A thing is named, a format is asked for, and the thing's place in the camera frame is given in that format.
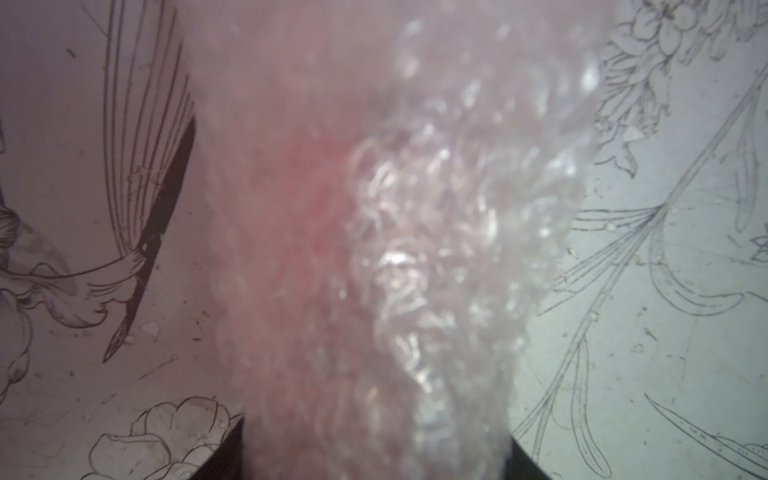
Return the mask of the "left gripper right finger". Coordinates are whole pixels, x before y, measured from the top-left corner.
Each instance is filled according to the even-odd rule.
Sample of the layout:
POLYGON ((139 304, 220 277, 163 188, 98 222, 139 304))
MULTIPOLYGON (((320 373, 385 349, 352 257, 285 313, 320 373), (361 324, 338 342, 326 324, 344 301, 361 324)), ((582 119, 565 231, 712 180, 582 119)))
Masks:
POLYGON ((512 438, 506 458, 506 480, 550 480, 550 477, 512 438))

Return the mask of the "clear bubble wrap sheet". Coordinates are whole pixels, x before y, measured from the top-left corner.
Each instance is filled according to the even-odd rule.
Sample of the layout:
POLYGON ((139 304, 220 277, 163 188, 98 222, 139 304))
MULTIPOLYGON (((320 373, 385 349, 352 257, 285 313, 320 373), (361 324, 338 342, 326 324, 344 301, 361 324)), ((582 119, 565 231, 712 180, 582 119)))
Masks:
POLYGON ((610 1, 182 1, 248 479, 498 479, 610 1))

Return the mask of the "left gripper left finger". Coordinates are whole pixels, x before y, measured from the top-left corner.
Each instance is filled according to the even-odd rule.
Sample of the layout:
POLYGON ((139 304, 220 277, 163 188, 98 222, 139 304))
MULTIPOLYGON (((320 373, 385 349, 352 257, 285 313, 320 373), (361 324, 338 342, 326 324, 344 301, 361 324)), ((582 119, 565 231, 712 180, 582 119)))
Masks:
POLYGON ((243 479, 243 427, 244 420, 240 419, 191 480, 243 479))

